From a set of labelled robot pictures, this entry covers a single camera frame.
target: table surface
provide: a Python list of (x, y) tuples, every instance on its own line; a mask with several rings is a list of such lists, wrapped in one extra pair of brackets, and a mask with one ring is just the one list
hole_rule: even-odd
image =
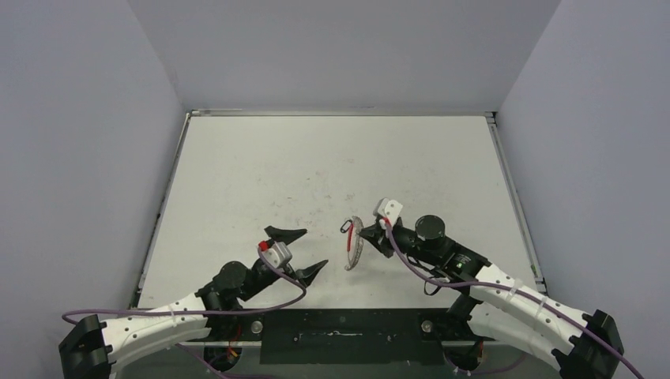
[[(347, 272), (351, 215), (365, 225), (382, 197), (400, 201), (412, 226), (440, 216), (446, 233), (535, 288), (513, 202), (485, 117), (193, 117), (152, 241), (140, 307), (175, 301), (209, 282), (229, 261), (250, 267), (263, 228), (302, 228), (294, 268), (323, 259), (306, 298), (293, 308), (432, 308), (452, 290), (423, 294), (397, 257), (365, 244)], [(243, 303), (294, 298), (283, 281)]]

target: circular object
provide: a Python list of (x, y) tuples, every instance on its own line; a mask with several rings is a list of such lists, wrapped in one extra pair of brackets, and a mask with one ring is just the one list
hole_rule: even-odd
[(251, 323), (251, 332), (253, 334), (258, 334), (263, 331), (263, 323), (260, 321), (254, 321)]
[(358, 235), (358, 232), (363, 229), (363, 221), (357, 216), (352, 216), (352, 225), (350, 227), (353, 228), (352, 236), (355, 236), (355, 241), (347, 252), (349, 262), (344, 267), (347, 271), (352, 270), (358, 264), (360, 254), (363, 252), (363, 239)]
[(425, 215), (414, 225), (416, 237), (428, 244), (441, 242), (444, 238), (444, 221), (437, 216)]
[(247, 278), (247, 267), (238, 261), (228, 262), (221, 269), (220, 275), (214, 277), (217, 290), (233, 290), (240, 288)]
[(430, 333), (433, 331), (433, 323), (426, 320), (421, 323), (421, 330), (423, 330), (426, 333)]
[(235, 367), (242, 353), (241, 347), (205, 347), (202, 358), (209, 362), (216, 371), (226, 372)]

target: cable tie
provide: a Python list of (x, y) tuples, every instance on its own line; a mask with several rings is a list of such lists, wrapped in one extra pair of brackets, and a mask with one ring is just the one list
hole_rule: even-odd
[(167, 304), (167, 308), (170, 310), (170, 317), (172, 317), (172, 328), (176, 328), (177, 317), (175, 317), (175, 310), (172, 309), (172, 304)]
[(512, 286), (510, 291), (507, 292), (507, 296), (505, 297), (505, 305), (502, 307), (501, 311), (505, 313), (507, 312), (507, 307), (512, 302), (512, 298), (517, 293), (517, 290), (522, 286), (523, 286), (523, 280), (514, 278), (514, 285)]
[(535, 311), (535, 317), (534, 317), (535, 318), (535, 323), (533, 323), (533, 330), (535, 330), (536, 327), (537, 327), (537, 321), (539, 319), (538, 317), (540, 316), (540, 313), (542, 312), (542, 309), (544, 308), (544, 304), (547, 302), (548, 298), (549, 297), (547, 297), (547, 296), (542, 296), (542, 300), (540, 301), (540, 304), (537, 307), (537, 311)]

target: black joint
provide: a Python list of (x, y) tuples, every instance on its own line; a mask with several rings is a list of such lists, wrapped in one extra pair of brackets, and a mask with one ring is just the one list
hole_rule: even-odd
[[(600, 310), (592, 316), (584, 314), (582, 317), (588, 322), (586, 329), (623, 354), (619, 330), (613, 318)], [(611, 379), (614, 376), (619, 360), (598, 342), (586, 333), (568, 340), (574, 345), (568, 355), (552, 352), (561, 367), (561, 377)]]
[(102, 329), (97, 315), (82, 318), (58, 345), (65, 379), (99, 379), (108, 377), (111, 364), (104, 345)]
[(238, 261), (232, 261), (221, 268), (221, 271), (213, 277), (212, 282), (217, 292), (235, 290), (244, 285), (248, 275), (250, 275), (250, 271), (245, 265)]
[(424, 248), (434, 249), (444, 243), (444, 221), (437, 216), (422, 216), (416, 221), (414, 231), (416, 232), (416, 237), (422, 241), (422, 247)]

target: cable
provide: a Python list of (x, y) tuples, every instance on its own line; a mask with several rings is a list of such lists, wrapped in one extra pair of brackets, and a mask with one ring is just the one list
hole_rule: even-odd
[(446, 358), (446, 361), (456, 369), (456, 372), (463, 373), (465, 375), (474, 377), (476, 375), (491, 375), (493, 373), (506, 373), (507, 371), (514, 370), (517, 367), (519, 367), (519, 365), (521, 365), (523, 363), (523, 361), (525, 361), (526, 353), (522, 352), (521, 356), (516, 361), (509, 364), (508, 366), (500, 367), (499, 369), (490, 369), (490, 370), (473, 370), (473, 371), (463, 370), (463, 369), (459, 368), (458, 366), (454, 365), (454, 363), (451, 362), (449, 357), (445, 357), (445, 358)]
[[(503, 291), (511, 291), (512, 290), (512, 287), (503, 286), (502, 284), (497, 284), (497, 283), (486, 283), (486, 282), (443, 283), (443, 282), (439, 282), (437, 280), (433, 280), (433, 279), (428, 278), (427, 276), (422, 274), (419, 270), (414, 268), (409, 263), (409, 261), (407, 260), (407, 257), (400, 251), (400, 247), (398, 247), (398, 245), (396, 243), (396, 240), (393, 237), (393, 225), (391, 225), (391, 222), (387, 218), (384, 218), (384, 220), (386, 221), (386, 226), (387, 226), (386, 237), (391, 242), (391, 246), (393, 247), (393, 250), (395, 250), (396, 255), (398, 255), (398, 257), (400, 258), (402, 263), (405, 264), (405, 266), (407, 266), (410, 269), (410, 271), (414, 272), (422, 280), (425, 280), (428, 283), (431, 283), (435, 286), (446, 287), (446, 288), (463, 288), (463, 287), (480, 286), (480, 287), (495, 288), (495, 289), (503, 290)], [(574, 326), (575, 328), (579, 329), (580, 331), (582, 331), (582, 333), (591, 337), (592, 340), (598, 342), (605, 350), (608, 351), (608, 353), (614, 355), (621, 363), (623, 363), (625, 365), (625, 367), (627, 367), (633, 373), (633, 375), (635, 375), (635, 377), (637, 379), (645, 379), (642, 376), (642, 374), (638, 371), (638, 369), (636, 369), (635, 366), (633, 366), (633, 364), (628, 361), (628, 359), (626, 359), (623, 355), (619, 354), (619, 352), (617, 350), (615, 350), (614, 347), (611, 347), (609, 345), (609, 343), (603, 341), (599, 336), (596, 336), (595, 333), (593, 333), (590, 330), (588, 330), (587, 328), (581, 326), (578, 322), (571, 319), (566, 314), (564, 314), (560, 310), (557, 310), (553, 306), (550, 306), (547, 303), (543, 304), (542, 301), (540, 299), (536, 298), (535, 296), (533, 296), (533, 295), (531, 295), (527, 292), (520, 291), (520, 290), (517, 290), (516, 293), (523, 296), (524, 298), (527, 298), (528, 300), (530, 300), (532, 302), (535, 302), (538, 305), (543, 306), (549, 312), (551, 312), (554, 315), (562, 318), (568, 324), (570, 324), (570, 325)]]
[(76, 325), (77, 322), (70, 318), (70, 316), (77, 316), (81, 314), (114, 314), (117, 316), (182, 316), (182, 315), (198, 315), (198, 316), (243, 316), (247, 314), (259, 314), (259, 313), (266, 313), (266, 312), (271, 312), (273, 310), (280, 310), (282, 308), (285, 308), (287, 306), (293, 305), (300, 300), (302, 300), (305, 295), (307, 295), (307, 289), (300, 283), (298, 283), (296, 280), (291, 279), (288, 275), (285, 273), (281, 272), (278, 268), (274, 268), (268, 260), (263, 257), (263, 254), (261, 252), (261, 249), (258, 248), (258, 256), (260, 257), (261, 261), (267, 266), (270, 271), (274, 272), (277, 274), (279, 277), (282, 279), (288, 281), (290, 284), (293, 284), (294, 286), (298, 287), (302, 293), (297, 297), (294, 298), (293, 300), (289, 302), (285, 302), (283, 304), (280, 304), (278, 306), (270, 306), (269, 308), (262, 308), (259, 310), (179, 310), (175, 312), (146, 312), (142, 310), (106, 310), (106, 309), (90, 309), (90, 310), (71, 310), (70, 312), (65, 312), (61, 318), (72, 325)]
[(220, 372), (219, 370), (215, 369), (214, 367), (212, 367), (212, 365), (210, 365), (209, 363), (207, 363), (207, 361), (205, 361), (200, 356), (200, 354), (198, 354), (198, 352), (195, 351), (194, 349), (191, 349), (190, 347), (186, 347), (186, 346), (184, 346), (180, 343), (177, 343), (175, 346), (184, 350), (185, 352), (187, 352), (188, 354), (193, 356), (193, 358), (200, 361), (200, 363), (202, 363), (203, 366), (207, 367), (207, 370), (212, 372), (214, 375), (216, 375), (220, 379), (273, 379), (274, 378), (274, 377), (271, 377), (269, 375), (246, 375), (246, 374), (243, 374), (243, 373), (226, 373), (226, 374), (224, 374), (224, 373)]
[(232, 338), (232, 340), (228, 341), (228, 347), (226, 348), (226, 352), (221, 353), (214, 358), (209, 360), (209, 364), (213, 365), (214, 362), (218, 361), (219, 359), (226, 357), (226, 359), (230, 359), (231, 354), (234, 354), (235, 352), (232, 350), (231, 342), (235, 342), (239, 340), (239, 337), (242, 335), (242, 326), (240, 324), (237, 325), (237, 334), (235, 334), (235, 337)]
[(428, 284), (428, 282), (423, 282), (423, 294), (426, 295), (426, 296), (435, 296), (435, 294), (437, 294), (439, 292), (439, 290), (442, 289), (441, 287), (435, 287), (435, 289), (431, 293), (428, 293), (428, 289), (426, 288), (426, 284)]

